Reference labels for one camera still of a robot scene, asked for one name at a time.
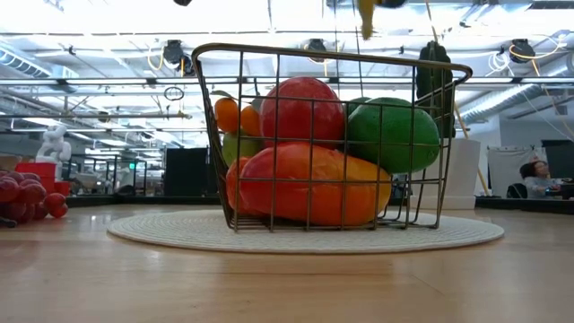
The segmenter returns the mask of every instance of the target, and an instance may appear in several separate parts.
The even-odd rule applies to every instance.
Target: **metal wire basket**
[[[226,174],[228,171],[228,167],[223,159],[223,153],[222,153],[222,139],[220,136],[220,131],[218,130],[217,127],[217,121],[215,118],[215,114],[214,114],[214,110],[213,110],[213,105],[212,102],[210,100],[210,91],[207,87],[207,82],[205,79],[205,75],[204,75],[204,70],[202,68],[202,62],[201,62],[201,55],[206,53],[206,52],[211,52],[211,51],[224,51],[224,52],[232,52],[235,53],[236,55],[239,56],[239,97],[236,98],[239,102],[242,102],[244,100],[273,100],[274,102],[276,102],[276,108],[275,108],[275,116],[276,118],[274,118],[274,135],[268,135],[268,136],[258,136],[258,137],[253,137],[250,136],[248,139],[249,140],[259,140],[259,141],[266,141],[267,143],[272,143],[272,147],[269,147],[267,149],[271,149],[273,151],[274,154],[274,158],[273,158],[273,173],[270,176],[270,178],[243,178],[241,176],[241,174],[239,173],[239,167],[236,168],[236,182],[235,182],[235,192],[237,192],[238,194],[235,194],[235,201],[230,201],[228,199],[228,194],[227,194],[227,188],[226,188]],[[380,135],[377,136],[378,141],[377,142],[353,142],[351,140],[349,140],[348,138],[348,133],[349,133],[349,121],[348,121],[348,107],[349,104],[351,104],[352,102],[349,100],[337,100],[336,102],[341,104],[345,111],[344,111],[344,138],[341,138],[340,140],[326,140],[326,139],[318,139],[315,137],[315,131],[313,129],[313,126],[315,124],[315,119],[317,116],[315,116],[315,105],[319,104],[319,102],[327,102],[330,100],[320,100],[320,99],[309,99],[309,98],[293,98],[293,97],[284,97],[284,96],[280,96],[279,95],[279,91],[276,91],[274,96],[265,96],[265,95],[259,95],[258,92],[256,92],[256,95],[247,95],[244,94],[244,91],[246,90],[247,86],[245,86],[244,82],[246,82],[247,77],[244,75],[244,71],[243,71],[243,66],[244,66],[244,59],[245,59],[245,55],[252,55],[252,54],[267,54],[267,55],[271,55],[272,57],[276,58],[276,73],[274,76],[274,82],[272,85],[275,86],[275,88],[279,88],[279,84],[281,83],[282,80],[286,79],[285,76],[280,75],[280,71],[281,71],[281,61],[282,61],[282,57],[305,57],[305,58],[309,58],[309,59],[314,59],[314,61],[322,61],[322,62],[326,62],[326,61],[332,61],[332,62],[336,62],[337,63],[337,75],[335,77],[331,77],[329,78],[330,83],[334,83],[336,84],[336,86],[340,87],[342,82],[341,82],[341,78],[338,77],[338,64],[339,62],[357,62],[358,67],[359,67],[359,83],[361,86],[361,93],[363,90],[363,78],[361,76],[361,64],[365,64],[365,63],[371,63],[371,64],[383,64],[383,65],[393,65],[393,66],[404,66],[407,68],[410,68],[412,70],[411,72],[411,77],[410,77],[410,81],[408,80],[408,78],[406,78],[406,82],[405,79],[401,79],[401,80],[396,80],[395,83],[391,82],[386,82],[385,84],[380,85],[381,88],[386,87],[387,89],[392,89],[396,86],[401,86],[401,87],[408,87],[409,91],[411,92],[411,105],[409,107],[404,107],[402,106],[401,108],[405,108],[405,109],[409,109],[411,111],[411,125],[410,125],[410,135],[409,135],[409,142],[407,144],[405,144],[408,149],[410,150],[409,152],[409,162],[410,162],[410,167],[409,167],[409,171],[406,172],[405,174],[405,179],[404,180],[395,180],[392,181],[391,179],[382,179],[380,177],[380,172],[379,169],[381,167],[380,164],[380,152],[381,149],[385,149],[384,146],[390,143],[382,143],[381,142],[381,137]],[[208,135],[209,135],[209,142],[210,142],[210,146],[211,146],[211,150],[212,150],[212,154],[213,154],[213,161],[215,164],[215,169],[217,171],[217,177],[218,177],[218,189],[219,189],[219,194],[221,197],[221,201],[222,201],[222,206],[223,206],[223,211],[225,214],[225,220],[227,225],[233,229],[234,231],[239,231],[239,230],[246,230],[246,229],[250,229],[250,230],[256,230],[256,229],[265,229],[265,230],[269,230],[269,231],[274,231],[274,230],[287,230],[287,229],[298,229],[298,230],[348,230],[348,229],[371,229],[371,230],[376,230],[377,228],[380,227],[388,227],[388,228],[400,228],[400,229],[406,229],[409,227],[425,227],[425,228],[433,228],[436,229],[439,227],[439,219],[440,219],[440,214],[441,214],[441,208],[442,208],[442,201],[444,199],[444,194],[445,194],[445,187],[446,187],[446,182],[447,182],[447,177],[448,177],[448,161],[450,158],[450,142],[451,142],[451,138],[454,136],[454,133],[452,133],[453,130],[447,130],[448,132],[450,132],[449,134],[444,134],[444,129],[452,129],[452,127],[441,127],[440,124],[442,123],[451,123],[454,122],[454,117],[452,116],[452,111],[447,111],[445,109],[445,106],[447,105],[446,102],[444,102],[445,98],[447,96],[445,96],[446,92],[451,92],[453,93],[452,95],[450,95],[451,98],[451,106],[452,104],[454,104],[454,92],[455,92],[455,88],[457,85],[459,85],[460,83],[465,82],[466,80],[468,80],[471,75],[472,75],[472,69],[468,66],[465,65],[456,65],[456,64],[446,64],[446,63],[439,63],[439,62],[431,62],[431,61],[423,61],[423,60],[414,60],[414,59],[403,59],[403,58],[395,58],[395,57],[375,57],[375,56],[365,56],[365,55],[355,55],[355,54],[347,54],[347,53],[340,53],[340,52],[321,52],[321,51],[309,51],[309,50],[298,50],[298,49],[289,49],[289,48],[271,48],[271,47],[259,47],[259,46],[249,46],[249,45],[237,45],[237,44],[206,44],[203,46],[200,46],[198,48],[196,48],[193,53],[192,53],[192,61],[195,67],[195,70],[197,72],[197,77],[199,79],[199,83],[201,86],[201,90],[202,90],[202,94],[203,94],[203,99],[204,99],[204,110],[205,110],[205,119],[206,119],[206,125],[207,125],[207,131],[208,131]],[[426,96],[419,98],[418,100],[415,100],[415,74],[416,74],[416,69],[417,68],[429,68],[432,69],[433,71],[438,71],[438,73],[442,73],[442,78],[441,80],[445,80],[446,78],[444,77],[445,73],[447,71],[451,71],[451,72],[457,72],[457,75],[455,75],[454,81],[451,83],[443,83],[437,90],[435,90],[432,93],[427,94]],[[440,97],[440,101],[441,103],[438,104],[438,106],[436,106],[436,100],[435,98]],[[311,109],[310,109],[310,138],[286,138],[286,137],[280,137],[278,136],[278,123],[279,123],[279,114],[278,114],[278,109],[279,109],[279,102],[280,100],[301,100],[301,101],[306,101],[306,102],[310,102],[311,105]],[[433,105],[426,105],[425,107],[422,107],[421,105],[424,102],[435,102],[433,103]],[[383,107],[383,105],[381,104],[372,104],[372,107],[370,107],[370,109],[378,109],[378,129],[379,131],[381,131],[382,134],[382,129],[385,126],[385,124],[383,123],[383,109],[388,109],[388,105],[385,105],[385,107]],[[438,147],[438,158],[437,160],[439,161],[439,171],[438,171],[438,177],[434,177],[434,178],[426,178],[426,172],[427,170],[422,170],[418,172],[418,176],[417,178],[413,177],[413,149],[418,145],[416,144],[413,139],[414,139],[414,129],[417,127],[416,124],[414,124],[414,112],[417,109],[425,109],[426,111],[429,112],[430,115],[433,116],[434,120],[437,122],[438,126],[438,130],[440,132],[440,138],[444,138],[439,140],[439,143],[437,145]],[[241,115],[239,114],[239,119],[238,119],[238,128],[240,128],[240,124],[241,124]],[[238,139],[238,147],[237,147],[237,160],[236,162],[239,162],[239,147],[241,146],[241,142],[245,141],[246,137],[244,135],[242,135],[241,133],[239,133],[239,139]],[[299,179],[287,179],[285,177],[283,178],[279,178],[277,176],[277,147],[278,144],[282,144],[284,142],[304,142],[304,143],[309,143],[310,147],[313,148],[309,148],[309,173],[307,174],[307,177],[304,178],[299,178]],[[343,148],[339,148],[341,151],[341,154],[343,155],[343,176],[341,179],[314,179],[314,175],[311,175],[313,173],[313,162],[314,162],[314,157],[313,157],[313,152],[315,151],[315,145],[316,144],[339,144],[339,147],[343,147]],[[361,144],[375,144],[378,147],[378,157],[377,157],[377,176],[375,179],[370,179],[370,180],[350,180],[349,177],[347,176],[347,168],[349,167],[348,165],[348,161],[350,160],[350,158],[352,158],[351,156],[349,156],[349,151],[348,151],[348,147],[351,144],[357,144],[357,145],[361,145]],[[244,183],[246,181],[260,181],[260,182],[266,182],[266,185],[269,185],[269,183],[271,183],[271,186],[269,186],[269,188],[271,189],[271,210],[270,212],[268,212],[267,214],[261,216],[253,216],[252,214],[243,214],[243,213],[239,213],[235,210],[238,210],[238,207],[231,207],[232,205],[239,205],[239,200],[240,200],[240,196],[241,196],[241,191],[240,191],[240,184]],[[283,183],[291,183],[291,185],[299,185],[299,188],[303,188],[306,189],[306,194],[308,195],[307,198],[307,216],[306,219],[297,219],[297,221],[292,221],[292,219],[284,219],[284,217],[281,217],[280,215],[278,215],[276,213],[276,208],[277,208],[277,188],[281,185],[286,185]],[[316,219],[314,216],[315,215],[315,205],[313,205],[313,194],[311,194],[312,192],[315,193],[315,189],[316,187],[319,186],[331,186],[331,188],[335,188],[337,190],[337,192],[341,192],[341,197],[340,200],[337,201],[333,201],[333,203],[336,205],[336,207],[339,207],[339,205],[341,206],[340,209],[340,218],[341,221],[337,224],[337,225],[317,225],[314,221],[314,219]],[[385,186],[385,188],[388,188],[388,186],[390,185],[395,185],[397,188],[401,188],[401,194],[400,194],[400,203],[398,206],[398,214],[396,212],[393,212],[391,215],[390,212],[387,212],[387,207],[388,207],[388,203],[386,205],[380,205],[379,202],[379,193],[381,190],[381,186]],[[436,207],[436,221],[433,224],[418,224],[418,220],[419,220],[419,209],[421,206],[421,198],[418,199],[418,205],[416,206],[416,209],[414,210],[414,214],[413,214],[413,210],[410,207],[410,200],[411,200],[411,192],[413,191],[413,187],[415,185],[419,185],[420,186],[420,190],[419,190],[419,196],[422,196],[422,191],[425,185],[435,185],[438,186],[437,192],[437,207]],[[353,225],[353,224],[348,224],[347,221],[345,220],[345,216],[347,215],[347,213],[349,213],[349,206],[347,205],[348,203],[351,203],[349,201],[347,201],[348,197],[348,190],[356,188],[358,186],[368,186],[370,188],[374,189],[374,193],[375,193],[375,205],[373,208],[373,215],[370,217],[370,219],[365,222],[365,223],[360,223],[357,225]]]

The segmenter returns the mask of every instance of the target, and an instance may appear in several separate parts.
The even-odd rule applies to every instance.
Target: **white statue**
[[[67,162],[72,157],[72,147],[64,141],[67,131],[65,126],[50,126],[43,135],[44,143],[36,154],[36,162],[51,162],[56,165],[56,181],[62,178],[62,162]]]

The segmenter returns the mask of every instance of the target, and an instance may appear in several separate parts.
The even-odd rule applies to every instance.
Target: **red apple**
[[[14,200],[20,193],[20,188],[15,180],[0,178],[0,203]]]
[[[40,186],[42,185],[42,184],[40,184],[39,181],[37,181],[37,180],[35,180],[35,179],[25,179],[25,180],[23,180],[23,181],[20,182],[20,187],[21,187],[21,188],[24,188],[24,187],[29,186],[29,184],[38,184],[38,185],[40,185]]]
[[[50,210],[50,215],[54,216],[55,218],[59,219],[68,213],[68,205],[64,204],[57,209]]]
[[[5,177],[10,177],[16,180],[17,183],[20,183],[21,181],[24,180],[24,177],[21,173],[16,172],[16,171],[11,171],[9,173],[7,173],[6,175],[4,175]]]
[[[37,204],[46,198],[46,189],[39,184],[29,184],[20,188],[20,194],[16,201],[26,204]]]
[[[0,216],[14,221],[20,221],[26,212],[24,203],[4,203],[0,205]]]
[[[26,212],[24,212],[24,215],[20,218],[18,224],[25,224],[30,222],[34,218],[35,214],[36,214],[36,206],[30,204],[26,205]]]
[[[44,220],[44,218],[48,216],[48,210],[46,209],[46,207],[42,204],[36,204],[36,212],[34,214],[34,220]]]
[[[44,206],[48,210],[56,210],[58,207],[65,204],[65,196],[60,193],[52,193],[44,199]]]
[[[40,182],[40,177],[37,174],[34,173],[21,173],[21,175],[25,178],[25,179],[35,179],[38,182]]]
[[[263,136],[274,136],[276,99],[280,97],[304,98],[308,100],[279,99],[277,136],[279,138],[311,138],[311,111],[313,110],[313,138],[340,140],[344,136],[344,109],[331,88],[312,77],[292,77],[273,88],[261,103],[259,125]],[[332,102],[315,101],[333,100]],[[327,148],[338,144],[316,143]]]

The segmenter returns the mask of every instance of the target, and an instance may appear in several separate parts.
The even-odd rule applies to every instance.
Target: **red box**
[[[21,162],[15,168],[18,172],[29,172],[39,176],[39,181],[48,194],[55,192],[56,165],[50,162]]]
[[[54,191],[68,197],[70,195],[70,182],[61,181],[54,183]]]

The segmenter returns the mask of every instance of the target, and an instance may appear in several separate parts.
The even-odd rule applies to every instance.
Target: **person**
[[[546,195],[547,190],[560,190],[559,179],[549,177],[548,163],[545,161],[532,161],[520,167],[520,176],[524,180],[528,198],[552,198]]]

